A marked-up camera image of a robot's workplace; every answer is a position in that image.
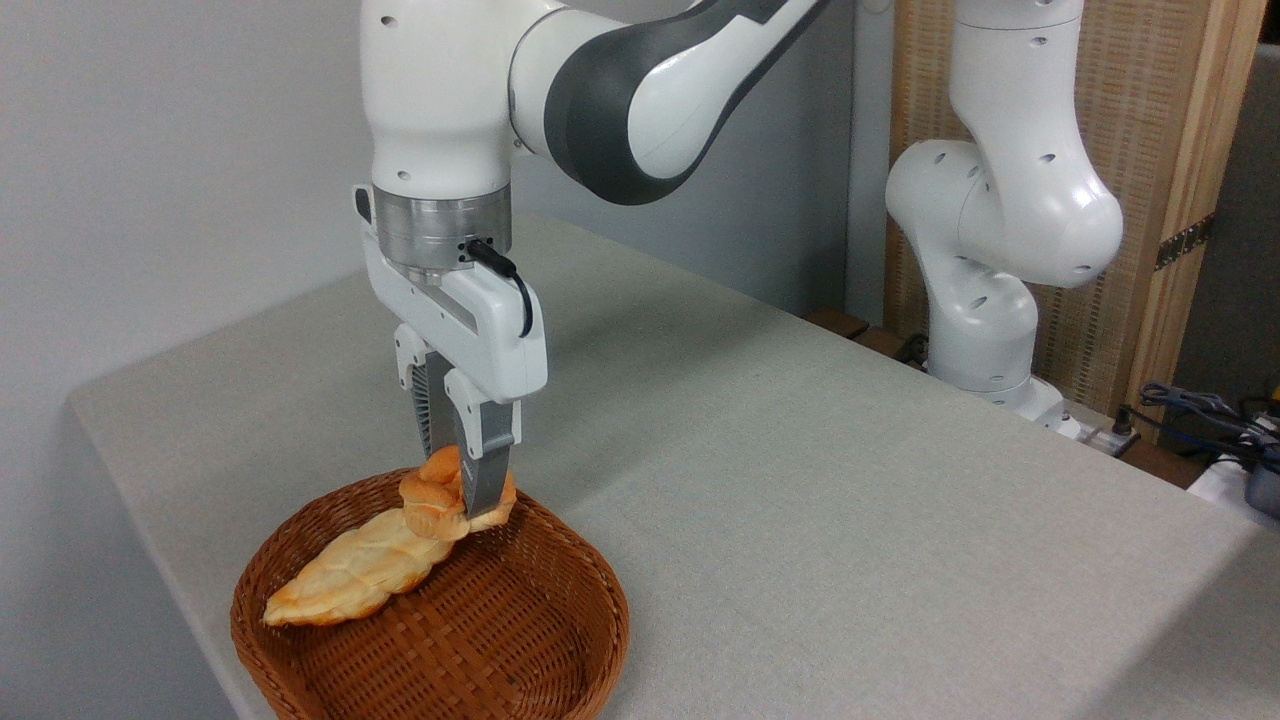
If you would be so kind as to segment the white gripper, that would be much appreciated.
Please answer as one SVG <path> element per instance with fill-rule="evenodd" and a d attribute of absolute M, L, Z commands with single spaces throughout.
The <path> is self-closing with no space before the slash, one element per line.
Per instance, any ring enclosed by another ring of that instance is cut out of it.
<path fill-rule="evenodd" d="M 367 277 L 399 320 L 396 364 L 426 457 L 460 446 L 466 516 L 500 503 L 522 397 L 547 383 L 538 296 L 515 274 L 511 191 L 412 199 L 357 184 Z"/>

